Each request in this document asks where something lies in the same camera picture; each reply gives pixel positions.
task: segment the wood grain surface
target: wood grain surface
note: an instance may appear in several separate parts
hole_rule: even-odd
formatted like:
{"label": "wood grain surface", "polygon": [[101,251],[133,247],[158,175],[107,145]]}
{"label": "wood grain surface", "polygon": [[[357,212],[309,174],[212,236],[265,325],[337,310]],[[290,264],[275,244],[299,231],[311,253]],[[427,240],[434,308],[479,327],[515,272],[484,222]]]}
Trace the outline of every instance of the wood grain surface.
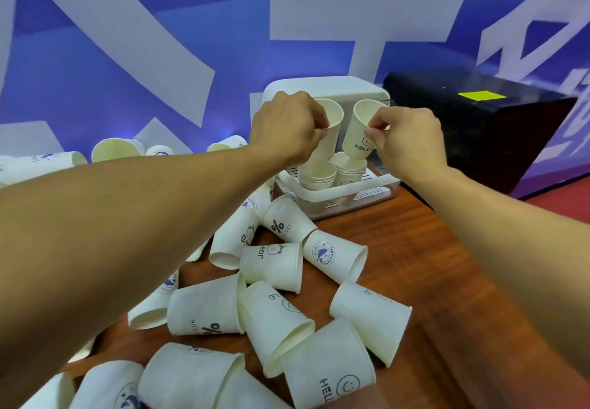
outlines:
{"label": "wood grain surface", "polygon": [[[582,407],[586,381],[547,347],[436,213],[406,190],[317,224],[369,247],[359,284],[414,308],[391,368],[375,362],[377,386],[356,399],[342,398],[338,408]],[[278,241],[261,227],[253,244]],[[235,273],[214,267],[207,254],[208,249],[199,262],[182,265],[181,287]],[[331,321],[336,290],[336,283],[305,262],[301,293],[281,293],[320,329]],[[91,356],[65,368],[80,377],[114,359],[145,365],[170,341],[244,353],[247,370],[291,404],[284,375],[264,378],[247,336],[174,337],[166,325],[132,331],[124,317],[98,337]]]}

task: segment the red floor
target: red floor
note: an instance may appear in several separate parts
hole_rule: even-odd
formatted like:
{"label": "red floor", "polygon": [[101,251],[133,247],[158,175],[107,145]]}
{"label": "red floor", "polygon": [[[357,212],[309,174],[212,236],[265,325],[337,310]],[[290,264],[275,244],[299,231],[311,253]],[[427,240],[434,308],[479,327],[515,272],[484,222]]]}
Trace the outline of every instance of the red floor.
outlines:
{"label": "red floor", "polygon": [[532,197],[527,202],[590,224],[590,177]]}

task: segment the percent sign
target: percent sign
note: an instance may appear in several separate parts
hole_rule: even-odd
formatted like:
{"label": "percent sign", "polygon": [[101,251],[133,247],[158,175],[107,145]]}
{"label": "percent sign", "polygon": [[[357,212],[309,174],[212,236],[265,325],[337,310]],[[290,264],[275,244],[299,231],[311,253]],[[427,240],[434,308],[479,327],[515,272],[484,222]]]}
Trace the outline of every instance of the percent sign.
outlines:
{"label": "percent sign", "polygon": [[221,330],[219,328],[220,325],[218,323],[212,323],[210,328],[203,327],[201,328],[201,330],[203,330],[207,334],[213,335],[221,333]]}
{"label": "percent sign", "polygon": [[276,230],[278,233],[281,233],[281,229],[285,228],[283,223],[278,224],[276,219],[273,219],[273,225],[270,226],[272,230]]}

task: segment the person's right arm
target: person's right arm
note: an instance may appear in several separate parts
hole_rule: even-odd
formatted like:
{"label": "person's right arm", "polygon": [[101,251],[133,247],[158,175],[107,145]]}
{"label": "person's right arm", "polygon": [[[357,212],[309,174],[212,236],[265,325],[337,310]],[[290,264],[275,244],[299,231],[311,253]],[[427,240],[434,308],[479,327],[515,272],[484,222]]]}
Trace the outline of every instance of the person's right arm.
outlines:
{"label": "person's right arm", "polygon": [[386,168],[444,218],[545,341],[590,378],[590,225],[448,167],[440,123],[429,109],[383,108],[369,125],[366,135]]}

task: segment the hand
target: hand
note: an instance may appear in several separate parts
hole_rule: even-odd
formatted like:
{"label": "hand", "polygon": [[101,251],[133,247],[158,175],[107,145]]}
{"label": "hand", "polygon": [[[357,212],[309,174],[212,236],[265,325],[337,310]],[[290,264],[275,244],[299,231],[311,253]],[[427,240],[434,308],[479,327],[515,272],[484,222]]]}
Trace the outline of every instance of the hand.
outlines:
{"label": "hand", "polygon": [[441,124],[430,109],[384,107],[369,126],[365,135],[375,141],[385,167],[410,186],[448,168]]}
{"label": "hand", "polygon": [[254,116],[250,144],[262,147],[285,169],[305,163],[328,126],[326,111],[307,92],[277,92]]}

